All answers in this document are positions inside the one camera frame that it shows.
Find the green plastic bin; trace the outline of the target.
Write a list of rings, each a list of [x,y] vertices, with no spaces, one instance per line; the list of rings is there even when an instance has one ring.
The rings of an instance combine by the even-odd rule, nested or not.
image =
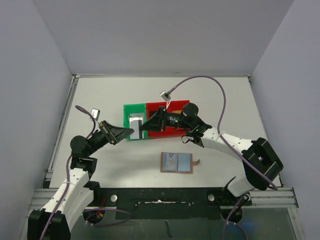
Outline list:
[[[123,127],[133,129],[134,132],[127,136],[128,140],[144,140],[148,138],[148,132],[140,127],[147,121],[146,103],[125,104],[123,106]]]

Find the brown leather card holder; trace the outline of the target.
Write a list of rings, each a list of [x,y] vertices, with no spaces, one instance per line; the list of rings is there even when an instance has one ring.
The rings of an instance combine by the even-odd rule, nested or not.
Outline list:
[[[191,153],[161,152],[160,172],[193,174],[193,168],[198,166],[200,161],[194,161]]]

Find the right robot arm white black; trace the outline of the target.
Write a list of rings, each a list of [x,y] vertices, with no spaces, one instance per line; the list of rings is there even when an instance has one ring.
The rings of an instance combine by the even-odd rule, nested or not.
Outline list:
[[[243,164],[243,175],[235,176],[225,185],[227,191],[235,197],[254,189],[278,190],[273,181],[284,165],[265,138],[250,140],[223,133],[206,124],[198,117],[198,112],[199,109],[194,103],[184,105],[181,113],[171,113],[160,106],[149,120],[140,126],[140,130],[164,132],[167,128],[183,129],[188,141],[195,145],[218,150],[240,160]]]

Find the white silver VIP card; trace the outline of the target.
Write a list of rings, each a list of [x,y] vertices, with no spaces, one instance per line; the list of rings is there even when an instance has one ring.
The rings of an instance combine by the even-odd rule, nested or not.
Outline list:
[[[129,123],[129,126],[131,129],[134,130],[134,132],[130,135],[131,140],[140,140],[144,138],[144,132],[140,129],[140,126],[142,125],[142,120],[133,120]]]

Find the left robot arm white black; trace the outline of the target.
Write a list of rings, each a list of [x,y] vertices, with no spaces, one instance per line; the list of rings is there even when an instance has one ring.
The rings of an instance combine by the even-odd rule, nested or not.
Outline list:
[[[100,184],[91,180],[98,161],[92,154],[107,144],[118,144],[133,133],[132,128],[117,127],[103,120],[98,123],[98,130],[88,137],[73,137],[66,178],[40,210],[30,213],[27,239],[69,240],[72,228],[85,208],[100,201]]]

